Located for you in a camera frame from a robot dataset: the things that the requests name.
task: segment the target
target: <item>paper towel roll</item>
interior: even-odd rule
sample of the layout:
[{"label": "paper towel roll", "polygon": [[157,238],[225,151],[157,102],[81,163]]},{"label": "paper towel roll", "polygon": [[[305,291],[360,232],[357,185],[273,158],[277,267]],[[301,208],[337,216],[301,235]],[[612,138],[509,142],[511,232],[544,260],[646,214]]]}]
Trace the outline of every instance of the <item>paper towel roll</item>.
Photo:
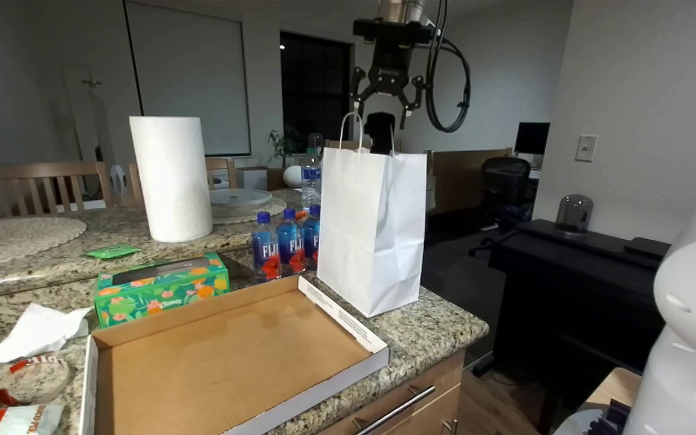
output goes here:
[{"label": "paper towel roll", "polygon": [[200,119],[130,116],[130,133],[153,240],[209,235]]}]

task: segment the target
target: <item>green tissue box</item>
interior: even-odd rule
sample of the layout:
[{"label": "green tissue box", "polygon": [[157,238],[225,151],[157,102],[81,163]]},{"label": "green tissue box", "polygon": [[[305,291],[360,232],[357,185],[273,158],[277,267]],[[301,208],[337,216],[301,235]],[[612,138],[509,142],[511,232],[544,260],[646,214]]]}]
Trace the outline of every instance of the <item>green tissue box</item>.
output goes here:
[{"label": "green tissue box", "polygon": [[143,267],[102,275],[95,301],[96,324],[98,328],[109,328],[223,293],[230,293],[230,273],[214,252],[200,262]]}]

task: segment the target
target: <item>electrical outlet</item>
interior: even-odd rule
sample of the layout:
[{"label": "electrical outlet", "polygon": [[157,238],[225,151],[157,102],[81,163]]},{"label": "electrical outlet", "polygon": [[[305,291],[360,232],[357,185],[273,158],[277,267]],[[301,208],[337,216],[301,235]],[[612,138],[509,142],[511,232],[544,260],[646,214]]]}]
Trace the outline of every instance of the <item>electrical outlet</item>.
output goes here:
[{"label": "electrical outlet", "polygon": [[575,142],[575,163],[591,163],[596,135],[580,135]]}]

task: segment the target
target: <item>black chair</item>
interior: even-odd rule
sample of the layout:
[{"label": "black chair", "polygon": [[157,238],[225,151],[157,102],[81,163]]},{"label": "black chair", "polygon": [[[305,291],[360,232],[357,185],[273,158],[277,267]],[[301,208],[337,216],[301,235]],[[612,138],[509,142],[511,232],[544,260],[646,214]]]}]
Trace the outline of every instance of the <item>black chair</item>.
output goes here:
[{"label": "black chair", "polygon": [[[530,220],[531,200],[530,191],[531,165],[516,158],[491,158],[482,163],[482,204],[481,204],[481,222],[482,232],[497,229],[497,235],[509,232],[520,222]],[[476,250],[487,250],[493,238],[482,238]]]}]

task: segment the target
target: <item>bag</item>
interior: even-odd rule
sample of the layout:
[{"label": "bag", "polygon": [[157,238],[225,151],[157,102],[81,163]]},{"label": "bag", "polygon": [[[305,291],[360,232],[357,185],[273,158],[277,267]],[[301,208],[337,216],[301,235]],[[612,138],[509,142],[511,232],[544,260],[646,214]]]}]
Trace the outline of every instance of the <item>bag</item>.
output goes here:
[{"label": "bag", "polygon": [[317,275],[327,286],[364,318],[415,302],[423,238],[426,156],[323,148]]}]

